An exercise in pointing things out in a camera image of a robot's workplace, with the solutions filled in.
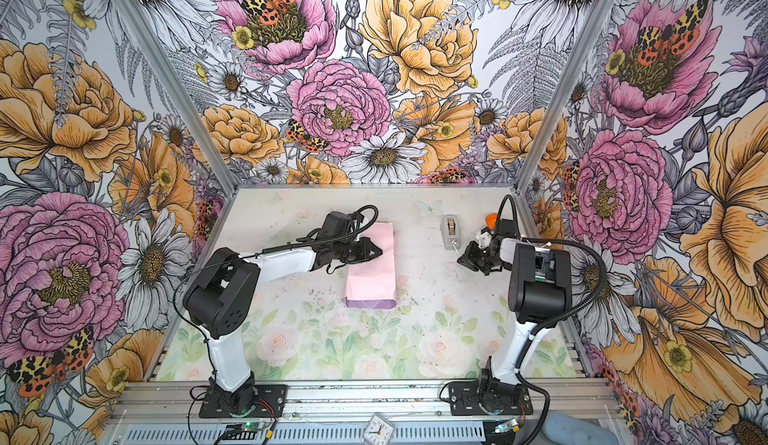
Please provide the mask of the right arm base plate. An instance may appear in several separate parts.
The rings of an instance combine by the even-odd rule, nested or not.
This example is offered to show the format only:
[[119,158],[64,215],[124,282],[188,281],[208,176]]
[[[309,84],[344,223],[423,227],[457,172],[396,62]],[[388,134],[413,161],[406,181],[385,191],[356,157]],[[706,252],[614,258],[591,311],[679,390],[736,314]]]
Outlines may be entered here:
[[505,383],[482,388],[478,380],[452,381],[441,393],[453,416],[522,416],[533,413],[528,389]]

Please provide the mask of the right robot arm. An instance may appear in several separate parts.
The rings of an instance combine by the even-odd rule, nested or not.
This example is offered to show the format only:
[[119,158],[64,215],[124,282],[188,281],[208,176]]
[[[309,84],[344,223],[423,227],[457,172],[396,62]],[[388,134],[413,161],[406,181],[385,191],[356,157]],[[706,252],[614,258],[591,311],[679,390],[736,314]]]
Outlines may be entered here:
[[502,345],[481,370],[473,402],[487,414],[528,411],[522,376],[537,346],[555,328],[558,314],[573,304],[571,255],[502,238],[470,242],[458,263],[488,276],[508,271],[507,303],[512,313]]

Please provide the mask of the purple wrapping paper sheet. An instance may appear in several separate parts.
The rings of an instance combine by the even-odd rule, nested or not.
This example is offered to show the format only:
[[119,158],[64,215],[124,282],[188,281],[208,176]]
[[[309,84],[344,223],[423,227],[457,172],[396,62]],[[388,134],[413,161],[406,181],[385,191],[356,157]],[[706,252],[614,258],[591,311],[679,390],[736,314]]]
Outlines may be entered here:
[[361,238],[369,238],[382,254],[368,262],[348,266],[344,304],[348,308],[393,309],[396,307],[393,224],[375,223]]

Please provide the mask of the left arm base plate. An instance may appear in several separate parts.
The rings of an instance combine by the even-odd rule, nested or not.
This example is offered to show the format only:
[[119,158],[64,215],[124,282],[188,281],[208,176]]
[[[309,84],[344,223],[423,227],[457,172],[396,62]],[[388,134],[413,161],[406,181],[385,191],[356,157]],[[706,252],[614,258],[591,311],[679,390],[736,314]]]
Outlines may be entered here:
[[206,390],[198,416],[203,419],[280,418],[288,386],[243,384],[229,392],[217,384]]

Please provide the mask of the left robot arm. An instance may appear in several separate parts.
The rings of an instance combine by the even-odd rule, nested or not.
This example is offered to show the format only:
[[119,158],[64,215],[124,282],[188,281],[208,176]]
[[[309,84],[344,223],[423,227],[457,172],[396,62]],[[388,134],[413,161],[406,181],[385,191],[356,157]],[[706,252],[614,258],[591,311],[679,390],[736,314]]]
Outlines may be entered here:
[[246,417],[281,414],[275,394],[262,394],[246,359],[242,326],[257,287],[268,282],[328,269],[375,261],[383,250],[368,237],[324,239],[272,247],[243,255],[222,247],[200,269],[182,299],[189,321],[200,328],[212,364],[212,378],[200,416]]

